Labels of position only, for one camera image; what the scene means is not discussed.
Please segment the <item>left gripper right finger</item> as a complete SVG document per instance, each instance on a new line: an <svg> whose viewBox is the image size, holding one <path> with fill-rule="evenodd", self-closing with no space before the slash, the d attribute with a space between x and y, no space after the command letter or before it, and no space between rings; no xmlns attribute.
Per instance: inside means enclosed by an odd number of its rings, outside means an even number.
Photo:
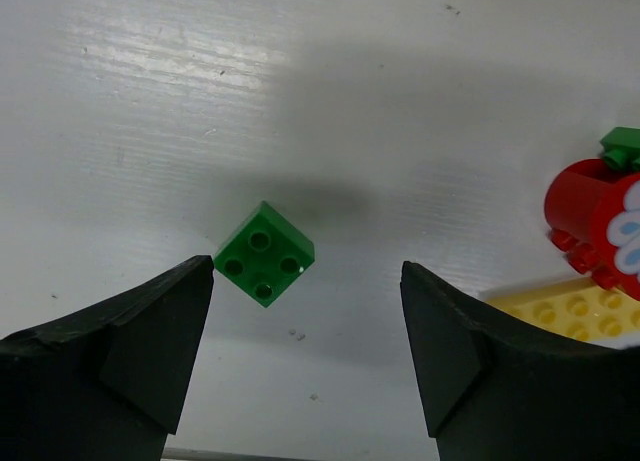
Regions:
<svg viewBox="0 0 640 461"><path fill-rule="evenodd" d="M405 262L401 301L443 460L635 460L639 351L520 321Z"/></svg>

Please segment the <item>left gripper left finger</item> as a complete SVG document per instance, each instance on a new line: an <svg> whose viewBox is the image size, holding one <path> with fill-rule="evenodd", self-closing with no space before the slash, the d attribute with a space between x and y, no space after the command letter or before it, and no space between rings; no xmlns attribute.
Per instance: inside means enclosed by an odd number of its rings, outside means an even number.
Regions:
<svg viewBox="0 0 640 461"><path fill-rule="evenodd" d="M1 342L5 460L158 460L176 433L214 264L152 280Z"/></svg>

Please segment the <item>red flower lego piece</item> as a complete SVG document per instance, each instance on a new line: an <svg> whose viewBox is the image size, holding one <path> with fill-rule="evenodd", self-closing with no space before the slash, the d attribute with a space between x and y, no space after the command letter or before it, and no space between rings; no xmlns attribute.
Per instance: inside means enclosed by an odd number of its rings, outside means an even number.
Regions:
<svg viewBox="0 0 640 461"><path fill-rule="evenodd" d="M569 265L600 287L639 298L639 175L600 159L561 171L544 200L549 237Z"/></svg>

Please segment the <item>green square lego brick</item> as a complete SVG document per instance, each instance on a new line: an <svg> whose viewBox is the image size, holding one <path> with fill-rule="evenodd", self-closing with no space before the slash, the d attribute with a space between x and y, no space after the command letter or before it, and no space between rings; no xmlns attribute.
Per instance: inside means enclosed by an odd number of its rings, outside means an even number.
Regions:
<svg viewBox="0 0 640 461"><path fill-rule="evenodd" d="M214 256L216 270L265 308L314 261L313 242L265 201Z"/></svg>

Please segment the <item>green lego plate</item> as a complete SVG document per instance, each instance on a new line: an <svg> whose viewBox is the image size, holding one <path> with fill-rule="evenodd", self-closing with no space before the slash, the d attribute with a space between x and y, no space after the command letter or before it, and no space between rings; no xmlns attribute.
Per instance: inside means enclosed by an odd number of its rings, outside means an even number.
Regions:
<svg viewBox="0 0 640 461"><path fill-rule="evenodd" d="M618 172L639 171L640 129L615 127L601 140L601 159Z"/></svg>

